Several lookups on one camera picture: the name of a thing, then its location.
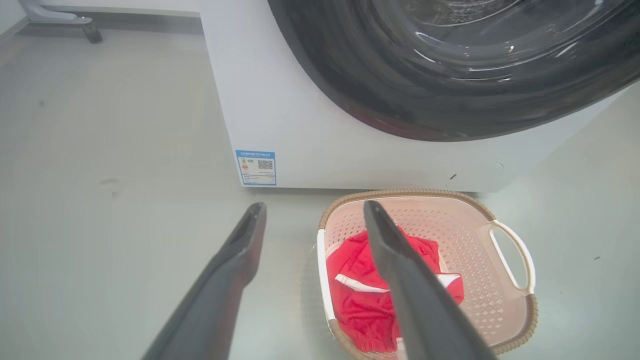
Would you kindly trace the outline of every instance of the red clothing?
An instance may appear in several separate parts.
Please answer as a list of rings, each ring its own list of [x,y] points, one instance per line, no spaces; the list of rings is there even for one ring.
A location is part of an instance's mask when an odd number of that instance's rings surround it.
[[[408,236],[404,231],[402,233],[432,271],[440,274],[438,243]],[[335,280],[338,274],[342,274],[366,286],[389,289],[388,284],[376,271],[367,232],[345,240],[329,255],[326,265],[336,319],[340,328],[351,337],[356,348],[362,352],[396,351],[396,338],[401,335],[391,301],[391,292],[355,291]],[[464,299],[461,278],[451,282],[447,290],[458,304]]]

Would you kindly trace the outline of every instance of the laundry basket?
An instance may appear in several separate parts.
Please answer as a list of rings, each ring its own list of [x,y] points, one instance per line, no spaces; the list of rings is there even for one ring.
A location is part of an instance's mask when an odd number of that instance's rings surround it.
[[[475,199],[440,190],[390,190],[357,193],[336,200],[324,212],[317,235],[317,255],[324,312],[332,334],[356,359],[406,359],[397,352],[359,351],[344,334],[333,312],[326,269],[327,257],[342,242],[365,231],[365,200],[376,200],[391,219],[411,236],[438,242],[440,268],[459,273],[465,284],[460,308],[492,348],[501,354],[524,344],[538,322],[538,303],[531,255],[522,240]],[[513,240],[525,263],[527,284],[519,288],[493,231]]]

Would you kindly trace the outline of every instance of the washing machine door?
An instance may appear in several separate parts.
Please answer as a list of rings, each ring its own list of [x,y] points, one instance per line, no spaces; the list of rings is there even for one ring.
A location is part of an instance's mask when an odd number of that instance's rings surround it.
[[[425,141],[558,119],[640,75],[640,0],[269,0],[316,85]]]

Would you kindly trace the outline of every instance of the basket hole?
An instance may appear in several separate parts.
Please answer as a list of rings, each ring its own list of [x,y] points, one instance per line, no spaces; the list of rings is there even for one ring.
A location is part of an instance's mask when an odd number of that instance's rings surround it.
[[[513,243],[511,238],[499,228],[493,229],[493,237],[502,252],[504,260],[508,264],[508,269],[513,274],[513,279],[519,288],[527,285],[527,272],[524,267],[524,260],[520,255],[520,251]]]

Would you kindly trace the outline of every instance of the woven rim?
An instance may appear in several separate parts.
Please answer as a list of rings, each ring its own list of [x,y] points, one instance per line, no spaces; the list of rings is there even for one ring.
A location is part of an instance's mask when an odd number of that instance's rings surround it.
[[[348,202],[379,199],[383,197],[402,196],[448,197],[462,200],[480,211],[484,215],[484,217],[486,217],[487,221],[491,222],[493,220],[496,220],[495,216],[491,211],[489,211],[489,209],[482,205],[478,200],[475,200],[474,198],[463,193],[450,192],[447,190],[425,189],[376,190],[372,192],[355,193],[343,196],[334,201],[333,204],[329,205],[327,210],[324,211],[322,218],[320,219],[318,229],[324,229],[326,227],[326,221],[329,219],[331,213],[333,213],[339,206]],[[538,325],[538,301],[536,300],[536,296],[534,294],[527,295],[525,299],[527,302],[527,319],[525,321],[525,325],[523,326],[522,330],[515,337],[513,337],[513,339],[490,346],[494,354],[500,355],[507,351],[520,347],[524,343],[529,341],[531,336],[533,336],[533,332],[536,330],[536,326]],[[342,331],[337,320],[329,320],[329,328],[331,329],[331,332],[333,333],[333,336],[335,336],[336,340],[338,340],[338,342],[344,347],[344,349],[347,350],[347,352],[356,360],[376,360],[375,357],[370,357],[366,353],[361,352],[355,347],[351,338],[347,334],[345,334],[344,331]]]

